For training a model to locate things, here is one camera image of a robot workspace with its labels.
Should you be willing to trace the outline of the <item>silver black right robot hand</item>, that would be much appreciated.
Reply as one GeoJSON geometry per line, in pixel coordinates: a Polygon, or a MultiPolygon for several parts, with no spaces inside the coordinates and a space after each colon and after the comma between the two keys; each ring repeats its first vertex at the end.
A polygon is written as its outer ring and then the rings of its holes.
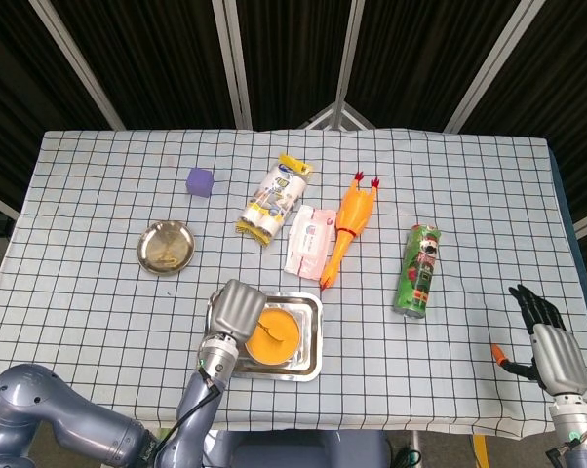
{"type": "Polygon", "coordinates": [[[538,383],[551,396],[583,395],[587,392],[587,367],[574,335],[564,324],[558,308],[519,284],[509,289],[521,309],[532,349],[528,365],[510,361],[493,344],[491,354],[504,370],[538,383]]]}

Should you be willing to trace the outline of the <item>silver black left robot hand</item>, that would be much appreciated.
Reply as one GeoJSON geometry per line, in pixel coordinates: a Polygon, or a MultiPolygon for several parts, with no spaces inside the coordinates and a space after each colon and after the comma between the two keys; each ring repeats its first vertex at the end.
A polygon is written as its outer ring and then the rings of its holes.
{"type": "Polygon", "coordinates": [[[253,335],[266,301],[260,290],[229,280],[211,302],[209,332],[226,334],[244,345],[253,335]]]}

